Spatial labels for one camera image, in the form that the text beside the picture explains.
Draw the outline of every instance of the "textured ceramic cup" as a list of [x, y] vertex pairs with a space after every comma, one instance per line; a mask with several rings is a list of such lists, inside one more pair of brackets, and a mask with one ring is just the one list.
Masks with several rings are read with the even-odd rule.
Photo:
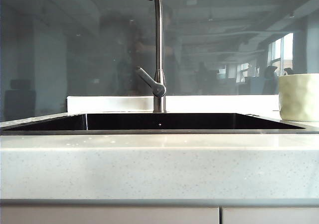
[[291, 121], [319, 121], [319, 74], [279, 77], [280, 117]]

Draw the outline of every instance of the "stainless steel faucet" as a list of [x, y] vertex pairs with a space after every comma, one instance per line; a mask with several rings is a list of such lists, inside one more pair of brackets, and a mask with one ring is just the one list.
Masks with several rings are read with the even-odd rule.
[[154, 111], [166, 112], [166, 86], [163, 71], [164, 60], [164, 29], [163, 7], [161, 0], [155, 0], [156, 16], [156, 72], [154, 80], [141, 67], [137, 67], [137, 74], [152, 88], [154, 95]]

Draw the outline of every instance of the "black sink basin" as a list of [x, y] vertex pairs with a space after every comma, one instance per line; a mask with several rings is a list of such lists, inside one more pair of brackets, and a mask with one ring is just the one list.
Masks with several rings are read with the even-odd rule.
[[8, 126], [2, 135], [319, 133], [318, 128], [238, 113], [96, 113]]

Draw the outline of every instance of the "backsplash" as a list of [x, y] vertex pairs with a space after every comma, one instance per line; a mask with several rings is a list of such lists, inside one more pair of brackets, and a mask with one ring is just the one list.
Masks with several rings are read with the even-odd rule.
[[[319, 73], [319, 0], [163, 0], [168, 96], [275, 95]], [[67, 96], [150, 96], [147, 0], [1, 0], [1, 121], [66, 111]]]

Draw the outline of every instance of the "countertop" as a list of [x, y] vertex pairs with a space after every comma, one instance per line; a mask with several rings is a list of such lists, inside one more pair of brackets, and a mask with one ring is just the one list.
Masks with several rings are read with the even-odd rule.
[[319, 206], [319, 134], [1, 136], [1, 199]]

